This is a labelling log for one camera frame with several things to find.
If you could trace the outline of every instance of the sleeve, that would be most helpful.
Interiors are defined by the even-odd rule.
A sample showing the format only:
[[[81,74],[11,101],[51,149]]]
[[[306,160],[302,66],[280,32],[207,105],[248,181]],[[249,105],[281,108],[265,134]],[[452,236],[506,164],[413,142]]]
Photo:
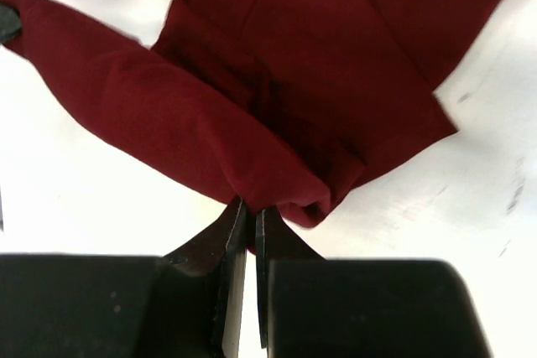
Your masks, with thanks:
[[[52,0],[0,3],[22,20],[7,47],[106,143],[221,202],[278,205],[305,226],[329,212],[330,190],[291,148],[186,70]]]

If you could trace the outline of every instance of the folded shirt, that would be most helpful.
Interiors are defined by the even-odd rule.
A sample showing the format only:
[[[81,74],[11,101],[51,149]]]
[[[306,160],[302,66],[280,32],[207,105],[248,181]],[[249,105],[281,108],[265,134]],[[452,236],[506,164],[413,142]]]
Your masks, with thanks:
[[[0,0],[87,130],[204,195],[319,224],[456,129],[433,95],[500,0],[172,0],[152,49],[52,0]]]

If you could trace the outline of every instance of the red cloth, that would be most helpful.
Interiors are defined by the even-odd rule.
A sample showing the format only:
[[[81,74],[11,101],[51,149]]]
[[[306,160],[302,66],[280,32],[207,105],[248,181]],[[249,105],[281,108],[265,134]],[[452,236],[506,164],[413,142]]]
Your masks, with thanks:
[[[432,91],[499,0],[173,0],[152,49],[50,0],[8,46],[86,129],[303,226],[455,132]]]

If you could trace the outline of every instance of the black plastic part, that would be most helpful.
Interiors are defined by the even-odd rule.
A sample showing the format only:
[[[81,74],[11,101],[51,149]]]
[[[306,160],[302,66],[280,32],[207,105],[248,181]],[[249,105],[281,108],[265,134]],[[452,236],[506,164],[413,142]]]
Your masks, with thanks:
[[[0,257],[0,356],[236,358],[252,219],[234,200],[166,258]]]
[[[273,260],[325,259],[305,243],[273,207],[261,212],[256,219],[256,271],[258,276],[258,319],[261,346],[267,347],[269,319],[269,269]]]
[[[0,44],[6,44],[20,34],[22,23],[17,10],[0,3]]]
[[[295,261],[271,263],[268,356],[490,355],[444,262]]]

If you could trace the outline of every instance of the white background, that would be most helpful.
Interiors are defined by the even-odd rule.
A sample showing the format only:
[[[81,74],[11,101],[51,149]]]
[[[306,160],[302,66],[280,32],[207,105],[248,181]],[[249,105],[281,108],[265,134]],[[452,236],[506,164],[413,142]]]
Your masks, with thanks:
[[[61,1],[145,44],[169,3]],[[494,355],[537,356],[537,0],[504,0],[436,94],[460,133],[353,191],[315,230],[297,231],[327,257],[446,259],[465,278]],[[162,255],[222,211],[86,132],[5,49],[0,187],[5,252]],[[250,258],[247,358],[264,356],[254,275]]]

